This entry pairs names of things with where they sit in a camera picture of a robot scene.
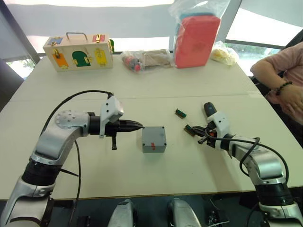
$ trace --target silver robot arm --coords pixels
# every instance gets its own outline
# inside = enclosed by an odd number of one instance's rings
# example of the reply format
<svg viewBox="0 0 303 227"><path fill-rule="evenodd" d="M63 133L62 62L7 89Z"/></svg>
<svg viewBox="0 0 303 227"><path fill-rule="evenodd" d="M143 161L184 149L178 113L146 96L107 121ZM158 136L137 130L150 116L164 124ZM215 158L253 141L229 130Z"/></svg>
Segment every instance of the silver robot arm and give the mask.
<svg viewBox="0 0 303 227"><path fill-rule="evenodd" d="M89 134L111 136L116 149L116 133L134 131L141 124L119 120L123 115L120 102L111 96L101 107L101 116L76 111L62 111L55 116L55 125L39 137L22 176L2 212L0 227L47 226L53 208L50 198L55 180L74 141Z"/></svg>
<svg viewBox="0 0 303 227"><path fill-rule="evenodd" d="M208 125L206 128L193 127L194 130L207 131L213 137L220 139L256 141L252 138L231 135L227 116L223 112L217 112L212 103L206 103L204 110ZM231 157L239 161L252 146L245 142L212 139L209 133L199 141L200 144L207 141L209 146L226 150ZM243 164L255 185L259 208L265 219L264 226L303 226L302 214L286 185L280 159L272 151L257 145L243 161Z"/></svg>

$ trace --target beaded bracelet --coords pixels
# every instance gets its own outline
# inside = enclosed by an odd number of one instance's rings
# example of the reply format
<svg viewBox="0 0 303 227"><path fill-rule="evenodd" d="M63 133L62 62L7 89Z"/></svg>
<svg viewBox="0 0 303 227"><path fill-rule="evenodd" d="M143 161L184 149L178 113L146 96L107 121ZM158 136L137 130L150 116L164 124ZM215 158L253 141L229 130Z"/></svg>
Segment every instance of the beaded bracelet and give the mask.
<svg viewBox="0 0 303 227"><path fill-rule="evenodd" d="M289 84L292 84L292 82L288 81L288 82L282 84L281 87L275 88L276 96L279 96L281 94L281 91L284 89L284 87L287 86L287 85L289 85Z"/></svg>

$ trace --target gray floor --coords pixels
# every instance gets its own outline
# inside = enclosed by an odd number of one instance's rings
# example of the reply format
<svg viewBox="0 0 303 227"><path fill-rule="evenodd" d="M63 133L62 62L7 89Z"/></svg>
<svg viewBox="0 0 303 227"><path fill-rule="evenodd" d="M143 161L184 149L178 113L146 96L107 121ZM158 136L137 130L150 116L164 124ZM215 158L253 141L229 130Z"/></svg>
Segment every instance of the gray floor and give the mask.
<svg viewBox="0 0 303 227"><path fill-rule="evenodd" d="M137 197L131 198L138 210L138 227L167 227L166 205L175 196L157 196L157 197ZM205 222L207 215L212 209L209 201L203 200L200 195L178 196L188 202L199 218L203 227L208 226ZM124 199L95 199L81 200L76 209L75 217L91 216L91 227L106 227L112 212L116 205ZM216 206L225 210L230 220L228 225L223 227L243 227L245 219L249 213L249 209L238 204L239 197L231 197L219 201L215 201ZM4 202L0 202L0 211L2 211ZM70 209L55 207L52 213L52 221L49 227L65 227L70 215ZM262 220L259 212L254 212L250 226L259 226Z"/></svg>

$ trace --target plastic bag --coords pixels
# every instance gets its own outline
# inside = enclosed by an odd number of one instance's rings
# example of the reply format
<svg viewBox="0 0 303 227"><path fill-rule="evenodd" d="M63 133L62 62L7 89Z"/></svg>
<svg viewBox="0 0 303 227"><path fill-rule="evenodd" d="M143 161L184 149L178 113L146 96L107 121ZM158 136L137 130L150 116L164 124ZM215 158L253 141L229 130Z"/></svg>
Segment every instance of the plastic bag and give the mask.
<svg viewBox="0 0 303 227"><path fill-rule="evenodd" d="M177 68L203 66L211 53L230 0L178 0L169 13L178 25L174 42Z"/></svg>
<svg viewBox="0 0 303 227"><path fill-rule="evenodd" d="M226 65L234 65L239 60L239 56L235 50L226 47L222 41L214 44L210 58Z"/></svg>
<svg viewBox="0 0 303 227"><path fill-rule="evenodd" d="M134 72L151 70L158 67L172 67L173 61L169 50L125 51L121 53L124 65Z"/></svg>

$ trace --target gray box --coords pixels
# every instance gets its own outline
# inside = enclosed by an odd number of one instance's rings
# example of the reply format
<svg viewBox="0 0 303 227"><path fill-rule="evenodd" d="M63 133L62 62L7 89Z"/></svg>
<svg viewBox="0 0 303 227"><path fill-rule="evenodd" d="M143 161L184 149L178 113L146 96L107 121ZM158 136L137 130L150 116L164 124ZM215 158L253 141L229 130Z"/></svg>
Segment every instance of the gray box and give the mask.
<svg viewBox="0 0 303 227"><path fill-rule="evenodd" d="M163 153L166 148L165 128L143 127L142 149L143 153Z"/></svg>

